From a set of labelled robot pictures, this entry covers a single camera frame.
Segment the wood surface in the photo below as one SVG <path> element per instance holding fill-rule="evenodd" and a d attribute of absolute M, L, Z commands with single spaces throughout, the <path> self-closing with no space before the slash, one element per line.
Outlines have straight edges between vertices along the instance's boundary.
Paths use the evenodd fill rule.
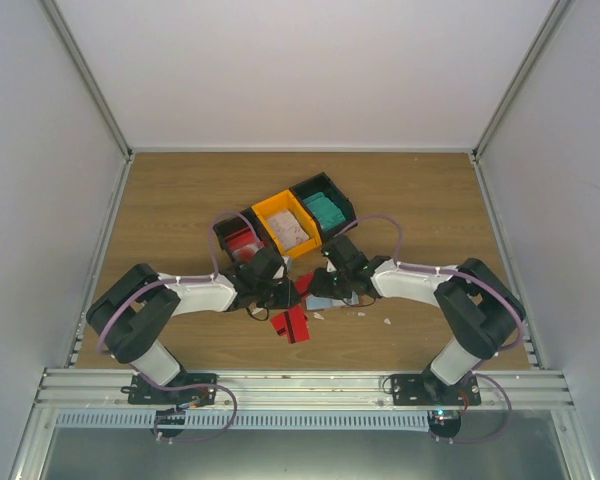
<path fill-rule="evenodd" d="M 319 172 L 352 201 L 358 216 L 384 213 L 404 229 L 399 259 L 431 265 L 484 260 L 504 270 L 473 168 L 461 154 L 181 153 L 140 154 L 115 224 L 96 298 L 134 264 L 175 275 L 211 272 L 206 233 L 216 213 L 241 210 Z M 368 257 L 390 255 L 396 231 L 369 220 L 351 231 Z M 214 242 L 221 266 L 229 259 Z M 294 262 L 299 276 L 323 265 L 318 251 Z M 244 311 L 174 317 L 160 340 L 190 369 L 418 370 L 442 349 L 451 331 L 439 309 L 383 299 L 368 308 L 309 317 L 311 340 L 289 345 L 269 322 Z M 85 331 L 79 368 L 120 367 L 95 351 Z M 522 347 L 487 363 L 526 369 Z"/>

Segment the vent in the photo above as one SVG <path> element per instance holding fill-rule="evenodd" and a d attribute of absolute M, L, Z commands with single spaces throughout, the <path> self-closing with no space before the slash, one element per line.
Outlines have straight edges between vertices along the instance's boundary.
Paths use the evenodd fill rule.
<path fill-rule="evenodd" d="M 217 429 L 225 425 L 231 412 L 191 410 L 184 425 L 161 428 Z M 63 409 L 56 422 L 62 428 L 151 428 L 154 410 Z M 426 412 L 284 412 L 244 411 L 231 427 L 238 430 L 413 430 L 427 432 Z"/>

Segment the plastic container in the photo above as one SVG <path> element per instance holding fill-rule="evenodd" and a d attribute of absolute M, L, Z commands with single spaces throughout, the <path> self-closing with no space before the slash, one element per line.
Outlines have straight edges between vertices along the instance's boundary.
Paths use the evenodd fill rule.
<path fill-rule="evenodd" d="M 311 177 L 304 182 L 300 182 L 297 185 L 289 189 L 291 193 L 297 198 L 298 202 L 302 205 L 302 208 L 311 216 L 316 225 L 318 232 L 320 233 L 320 239 L 322 243 L 326 243 L 331 240 L 340 230 L 350 224 L 356 219 L 356 213 L 353 210 L 353 205 L 347 197 L 335 186 L 329 176 L 322 172 Z M 320 222 L 311 213 L 311 210 L 307 207 L 304 200 L 309 198 L 311 195 L 322 192 L 325 197 L 333 202 L 333 204 L 340 209 L 344 215 L 345 220 L 327 230 L 323 230 L 320 227 Z"/>
<path fill-rule="evenodd" d="M 322 244 L 320 232 L 318 231 L 316 222 L 290 190 L 285 190 L 260 203 L 256 203 L 251 208 L 258 217 L 258 220 L 260 220 L 260 223 L 267 230 L 267 233 L 273 242 L 278 247 L 278 252 L 280 252 L 280 254 L 289 255 L 291 258 L 298 258 L 299 256 L 318 248 Z M 296 217 L 296 220 L 298 220 L 298 223 L 302 229 L 307 233 L 307 235 L 309 235 L 309 240 L 301 243 L 300 245 L 296 245 L 290 250 L 285 250 L 282 247 L 282 244 L 276 238 L 275 233 L 267 224 L 267 218 L 282 210 L 288 210 L 291 212 L 293 216 Z"/>
<path fill-rule="evenodd" d="M 247 208 L 240 213 L 251 222 L 253 228 L 260 237 L 260 240 L 262 240 L 265 245 L 273 247 L 276 250 L 278 249 L 274 241 L 269 236 L 269 232 L 267 232 L 262 223 L 260 223 L 260 220 L 252 209 Z M 236 235 L 245 228 L 248 228 L 247 224 L 244 223 L 240 217 L 227 218 L 226 220 L 222 220 L 213 226 L 213 231 L 215 232 L 216 237 L 218 237 L 220 248 L 225 251 L 227 255 L 229 255 L 231 261 L 236 261 L 237 258 L 233 256 L 227 244 L 233 235 Z"/>

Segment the gray floor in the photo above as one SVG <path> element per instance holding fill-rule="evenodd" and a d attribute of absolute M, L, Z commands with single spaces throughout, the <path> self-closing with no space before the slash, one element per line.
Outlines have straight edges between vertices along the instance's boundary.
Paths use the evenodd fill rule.
<path fill-rule="evenodd" d="M 469 413 L 463 436 L 502 414 Z M 156 444 L 148 430 L 60 429 L 46 480 L 542 479 L 568 478 L 548 414 L 516 413 L 502 438 L 440 445 L 428 434 L 377 431 L 230 431 L 201 444 Z"/>

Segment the yellow bin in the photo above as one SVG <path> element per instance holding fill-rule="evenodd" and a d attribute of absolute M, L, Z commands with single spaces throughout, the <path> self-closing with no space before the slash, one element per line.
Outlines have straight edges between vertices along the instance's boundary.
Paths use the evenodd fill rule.
<path fill-rule="evenodd" d="M 273 197 L 267 198 L 260 203 L 256 203 L 251 208 L 262 225 L 264 225 L 264 228 L 267 229 L 269 235 L 271 235 L 271 239 L 275 242 L 276 247 L 278 247 L 278 251 L 281 255 L 289 255 L 291 258 L 298 258 L 300 255 L 304 255 L 305 253 L 318 248 L 322 244 L 320 232 L 316 227 L 316 223 L 313 221 L 309 213 L 302 207 L 302 205 L 300 205 L 300 202 L 298 202 L 290 190 L 285 190 L 277 195 L 274 195 Z M 276 238 L 275 233 L 273 233 L 273 230 L 267 223 L 267 219 L 269 217 L 272 217 L 282 210 L 289 210 L 289 212 L 296 217 L 302 229 L 307 232 L 307 235 L 309 235 L 309 240 L 301 243 L 300 245 L 296 245 L 289 251 L 285 251 L 282 248 L 282 244 Z"/>

